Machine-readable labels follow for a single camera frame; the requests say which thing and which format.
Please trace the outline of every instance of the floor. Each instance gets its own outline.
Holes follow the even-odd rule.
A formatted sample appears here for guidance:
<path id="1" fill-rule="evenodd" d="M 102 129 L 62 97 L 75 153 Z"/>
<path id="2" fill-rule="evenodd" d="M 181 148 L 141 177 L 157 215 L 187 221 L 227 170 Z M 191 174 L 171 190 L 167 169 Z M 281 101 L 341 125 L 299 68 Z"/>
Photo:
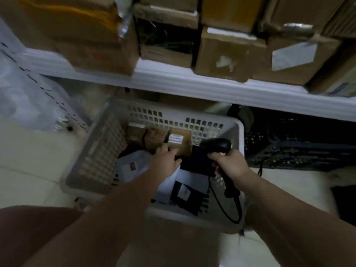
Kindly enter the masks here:
<path id="1" fill-rule="evenodd" d="M 74 206 L 59 182 L 80 148 L 75 133 L 29 131 L 0 118 L 0 208 L 12 205 Z M 264 170 L 263 178 L 322 210 L 336 214 L 326 177 L 318 172 Z M 254 232 L 226 235 L 148 217 L 118 266 L 278 266 Z"/>

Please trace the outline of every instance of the barcode scanner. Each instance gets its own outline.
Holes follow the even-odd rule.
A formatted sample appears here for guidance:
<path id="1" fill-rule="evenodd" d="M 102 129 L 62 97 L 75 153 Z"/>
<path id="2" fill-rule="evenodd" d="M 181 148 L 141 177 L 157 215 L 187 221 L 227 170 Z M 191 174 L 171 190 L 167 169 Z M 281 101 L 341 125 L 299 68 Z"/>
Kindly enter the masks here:
<path id="1" fill-rule="evenodd" d="M 228 139 L 222 139 L 222 138 L 206 139 L 206 140 L 201 141 L 201 143 L 200 143 L 200 148 L 202 148 L 202 150 L 204 150 L 207 154 L 213 153 L 213 152 L 228 154 L 231 147 L 232 147 L 231 141 Z M 226 173 L 221 168 L 219 169 L 219 173 L 221 174 L 221 177 L 224 179 L 224 182 L 225 182 L 225 192 L 224 192 L 225 197 L 227 197 L 229 199 L 234 198 L 236 208 L 238 210 L 238 220 L 233 220 L 229 217 L 229 215 L 224 211 L 224 209 L 220 205 L 220 202 L 216 198 L 216 195 L 213 190 L 212 190 L 212 192 L 213 192 L 213 194 L 216 198 L 216 201 L 218 202 L 221 210 L 225 214 L 225 216 L 231 222 L 233 222 L 235 224 L 239 224 L 241 221 L 241 218 L 243 216 L 243 211 L 242 211 L 242 207 L 241 207 L 241 203 L 240 203 L 240 199 L 239 199 L 240 191 L 235 187 L 234 182 L 226 175 Z"/>

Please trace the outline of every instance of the clear plastic bag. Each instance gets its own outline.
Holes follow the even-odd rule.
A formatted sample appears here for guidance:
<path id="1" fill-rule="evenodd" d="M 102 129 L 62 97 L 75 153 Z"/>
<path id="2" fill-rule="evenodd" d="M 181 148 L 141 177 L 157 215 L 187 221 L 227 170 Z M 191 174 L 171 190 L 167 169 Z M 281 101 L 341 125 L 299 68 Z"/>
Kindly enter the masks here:
<path id="1" fill-rule="evenodd" d="M 19 125 L 36 130 L 54 130 L 64 112 L 37 84 L 0 53 L 0 114 Z"/>

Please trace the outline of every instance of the yellow tape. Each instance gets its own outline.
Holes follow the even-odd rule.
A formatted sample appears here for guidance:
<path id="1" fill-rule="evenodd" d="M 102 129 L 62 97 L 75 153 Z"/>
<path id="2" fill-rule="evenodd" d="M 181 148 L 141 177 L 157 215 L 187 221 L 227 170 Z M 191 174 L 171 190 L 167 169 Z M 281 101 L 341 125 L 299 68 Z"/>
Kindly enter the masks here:
<path id="1" fill-rule="evenodd" d="M 28 0 L 17 0 L 20 4 L 24 6 L 31 6 L 34 8 L 44 9 L 44 10 L 53 10 L 57 12 L 69 12 L 74 14 L 85 15 L 91 18 L 98 19 L 102 25 L 108 29 L 116 30 L 118 24 L 120 23 L 120 17 L 118 15 L 117 9 L 112 8 L 110 12 L 104 11 L 91 11 L 85 9 L 79 9 L 71 6 L 63 6 L 58 4 L 36 4 Z"/>

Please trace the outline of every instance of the white plastic basket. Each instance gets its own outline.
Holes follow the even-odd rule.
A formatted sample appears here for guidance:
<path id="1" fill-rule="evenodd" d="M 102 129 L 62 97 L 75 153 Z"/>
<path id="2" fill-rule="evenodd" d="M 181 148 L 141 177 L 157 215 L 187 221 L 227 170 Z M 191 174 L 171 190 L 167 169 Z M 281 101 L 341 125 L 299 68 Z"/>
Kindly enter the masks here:
<path id="1" fill-rule="evenodd" d="M 199 145 L 203 139 L 223 137 L 230 139 L 233 148 L 244 154 L 243 124 L 232 117 L 205 112 L 194 112 L 167 105 L 132 98 L 115 99 L 108 103 L 98 120 L 92 125 L 74 163 L 61 178 L 64 192 L 89 200 L 99 200 L 118 185 L 115 162 L 127 147 L 123 127 L 128 122 L 145 124 L 147 127 L 165 129 L 181 128 L 192 131 L 192 143 Z M 224 196 L 224 182 L 210 178 L 219 202 L 234 220 L 238 212 L 233 199 Z M 153 203 L 147 213 L 184 223 L 214 228 L 225 233 L 237 233 L 241 225 L 230 222 L 218 206 L 211 189 L 204 199 L 198 216 L 181 209 L 173 203 Z"/>

